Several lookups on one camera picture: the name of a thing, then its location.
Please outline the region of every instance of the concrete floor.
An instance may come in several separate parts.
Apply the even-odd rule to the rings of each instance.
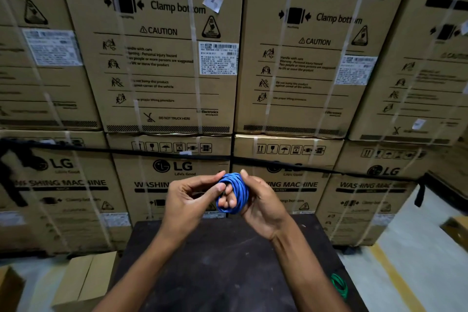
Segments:
[[[466,311],[468,254],[440,225],[460,212],[426,190],[423,206],[406,202],[378,246],[340,258],[371,312]],[[376,255],[379,248],[383,255]],[[26,279],[18,312],[51,311],[63,277],[65,257],[2,260]]]

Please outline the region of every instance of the coiled green wire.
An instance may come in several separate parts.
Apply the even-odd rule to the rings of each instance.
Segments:
[[[346,281],[342,279],[342,277],[338,274],[331,274],[331,283],[335,286],[336,291],[346,299],[348,297],[348,285]]]

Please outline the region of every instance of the dark table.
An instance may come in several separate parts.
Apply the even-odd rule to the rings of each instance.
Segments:
[[[328,276],[348,285],[347,303],[367,311],[314,214],[293,216]],[[111,286],[148,247],[161,221],[137,222]],[[272,245],[243,219],[203,219],[167,263],[140,311],[296,311]]]

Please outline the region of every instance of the person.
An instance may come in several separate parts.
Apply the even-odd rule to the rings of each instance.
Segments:
[[[224,192],[219,205],[224,208],[236,206],[232,186],[218,183],[224,174],[222,171],[216,175],[171,182],[158,233],[94,312],[130,312],[141,307],[164,264],[198,226],[208,205]],[[250,176],[244,169],[241,176],[250,191],[249,202],[241,215],[259,235],[271,242],[297,309],[350,312],[273,189],[263,179]],[[207,191],[202,196],[196,199],[191,196],[204,189]]]

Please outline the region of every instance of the blue cable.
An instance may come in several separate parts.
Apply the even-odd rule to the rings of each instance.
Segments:
[[[225,209],[224,207],[219,207],[218,197],[218,199],[216,200],[216,208],[219,212],[232,213],[234,215],[236,213],[239,213],[247,203],[247,200],[249,199],[249,187],[245,185],[239,173],[225,174],[219,182],[225,183],[226,185],[231,184],[233,186],[233,192],[237,198],[237,205],[234,208],[228,207],[227,209]]]

